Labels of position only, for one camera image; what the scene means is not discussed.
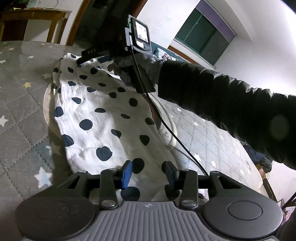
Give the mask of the black jacket right forearm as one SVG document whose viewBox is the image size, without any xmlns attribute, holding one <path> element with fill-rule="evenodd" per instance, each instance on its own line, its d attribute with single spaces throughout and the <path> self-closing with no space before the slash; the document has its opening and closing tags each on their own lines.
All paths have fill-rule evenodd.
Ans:
<svg viewBox="0 0 296 241">
<path fill-rule="evenodd" d="M 159 97 L 295 169 L 295 96 L 253 88 L 201 65 L 161 61 Z"/>
</svg>

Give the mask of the gloved right hand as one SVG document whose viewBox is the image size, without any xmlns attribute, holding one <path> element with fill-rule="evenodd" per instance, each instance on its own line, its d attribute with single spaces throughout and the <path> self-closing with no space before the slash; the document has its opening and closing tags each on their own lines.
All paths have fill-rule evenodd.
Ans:
<svg viewBox="0 0 296 241">
<path fill-rule="evenodd" d="M 160 70 L 166 59 L 159 59 L 153 54 L 137 53 L 127 57 L 114 58 L 107 69 L 118 75 L 126 86 L 138 93 L 154 92 L 159 82 Z"/>
</svg>

